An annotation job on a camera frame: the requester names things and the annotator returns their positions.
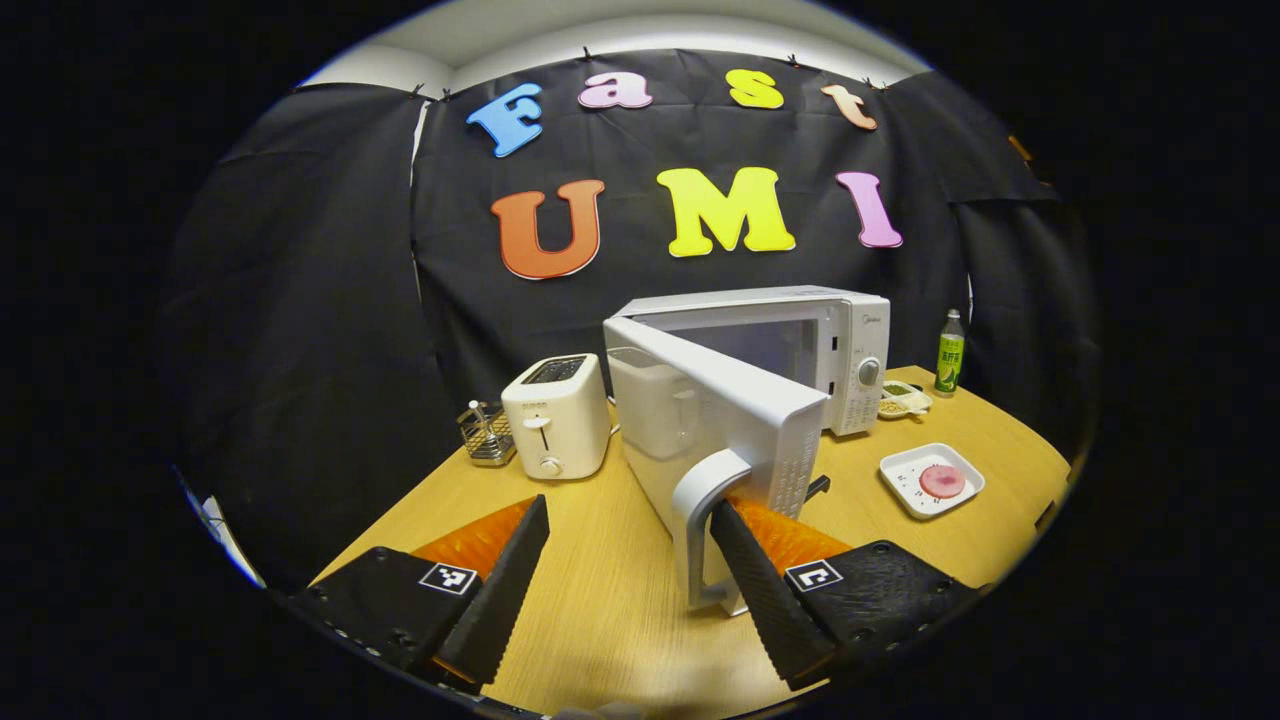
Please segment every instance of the white toaster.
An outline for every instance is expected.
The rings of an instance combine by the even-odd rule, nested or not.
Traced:
[[[604,461],[609,401],[594,354],[535,363],[502,391],[502,406],[530,478],[585,478]]]

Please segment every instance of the black fabric curtain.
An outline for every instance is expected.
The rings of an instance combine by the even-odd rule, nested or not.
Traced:
[[[284,592],[461,446],[408,241],[421,106],[360,85],[284,97],[175,242],[159,328],[175,464]]]
[[[744,108],[726,73],[767,73],[780,109]],[[584,108],[593,76],[644,76],[644,108]],[[497,158],[494,140],[467,118],[522,83],[539,86],[541,133]],[[823,87],[844,86],[878,127],[854,127]],[[1093,407],[1098,364],[1092,288],[1079,224],[1039,182],[1007,129],[936,72],[887,90],[783,61],[732,53],[660,50],[531,68],[435,104],[415,160],[413,241],[425,307],[442,363],[466,396],[495,398],[536,360],[603,355],[600,323],[634,297],[783,284],[820,284],[892,302],[890,366],[937,360],[951,307],[973,322],[961,382],[1039,432],[1071,460]],[[722,193],[744,167],[777,172],[778,204],[795,249],[751,252],[718,245],[673,258],[672,197],[655,178],[701,170]],[[859,213],[836,173],[872,173],[904,242],[863,246]],[[530,281],[508,272],[490,205],[545,195],[538,236],[545,250],[571,237],[557,188],[599,179],[600,247],[572,275]]]
[[[961,382],[1075,460],[1101,383],[1080,219],[1024,163],[1010,129],[941,73],[904,79],[886,99],[910,126],[964,243],[974,305]]]
[[[744,108],[726,73],[759,70],[785,96],[781,109]],[[579,104],[588,78],[644,76],[653,102],[594,110]],[[541,135],[504,158],[471,113],[521,83],[541,88]],[[854,127],[820,88],[859,94],[879,128]],[[463,392],[497,397],[521,370],[550,355],[604,354],[602,322],[634,297],[819,284],[892,301],[891,365],[932,366],[948,307],[968,304],[964,245],[945,195],[913,147],[910,128],[886,118],[887,95],[852,78],[732,53],[659,50],[570,60],[485,82],[435,104],[415,164],[413,234],[424,296],[447,342],[445,372]],[[739,169],[778,174],[776,193],[796,245],[785,252],[673,258],[667,169],[694,168],[728,193]],[[872,173],[893,228],[895,249],[859,242],[861,224],[836,173]],[[572,275],[530,281],[508,272],[490,205],[538,191],[538,234],[545,250],[570,242],[562,184],[594,178],[600,247]],[[744,224],[745,234],[748,225]],[[709,231],[704,234],[710,237]]]

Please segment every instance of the plastic bottle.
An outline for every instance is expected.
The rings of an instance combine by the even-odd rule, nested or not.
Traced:
[[[960,379],[960,361],[964,359],[964,328],[960,311],[947,311],[947,324],[938,340],[938,372],[933,379],[933,392],[938,397],[951,397]]]

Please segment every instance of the metal utensil caddy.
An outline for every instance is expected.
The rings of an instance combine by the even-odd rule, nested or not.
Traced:
[[[480,402],[475,410],[458,415],[457,423],[472,464],[506,465],[516,454],[516,439],[500,402]]]

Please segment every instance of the colorful foam letter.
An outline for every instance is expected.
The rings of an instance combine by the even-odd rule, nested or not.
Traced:
[[[676,213],[676,240],[668,246],[676,258],[707,255],[712,241],[703,234],[699,218],[707,222],[721,247],[732,251],[742,222],[749,220],[744,245],[755,252],[791,250],[796,238],[782,223],[782,210],[773,184],[778,174],[768,168],[742,168],[733,177],[728,196],[701,170],[680,168],[658,174],[658,184],[671,191]]]
[[[730,97],[744,108],[781,108],[782,94],[773,88],[777,85],[769,76],[758,70],[730,70],[724,73],[732,90]]]
[[[600,218],[595,196],[604,191],[598,179],[562,184],[557,195],[568,201],[573,228],[568,247],[547,252],[538,243],[538,206],[547,199],[541,192],[517,192],[500,197],[489,208],[498,215],[502,263],[530,281],[573,274],[585,268],[600,250]]]
[[[520,122],[521,118],[532,120],[541,117],[541,106],[532,100],[532,96],[541,91],[541,87],[526,82],[471,113],[467,118],[467,124],[479,123],[480,127],[488,131],[494,141],[498,142],[498,146],[493,149],[493,154],[498,158],[506,158],[543,132],[543,126],[538,123],[526,126]]]
[[[828,85],[822,88],[822,91],[836,101],[836,108],[840,108],[840,113],[845,115],[846,120],[865,131],[873,131],[878,127],[876,120],[864,115],[863,109],[859,108],[859,105],[863,104],[863,99],[856,95],[850,95],[849,91],[845,90],[845,86]]]
[[[888,213],[881,202],[879,178],[868,173],[837,173],[836,182],[845,186],[854,196],[854,208],[863,220],[863,232],[858,240],[867,247],[897,247],[902,236],[888,222]]]
[[[645,92],[644,76],[636,73],[602,73],[586,78],[588,88],[577,96],[585,108],[644,108],[653,102]]]

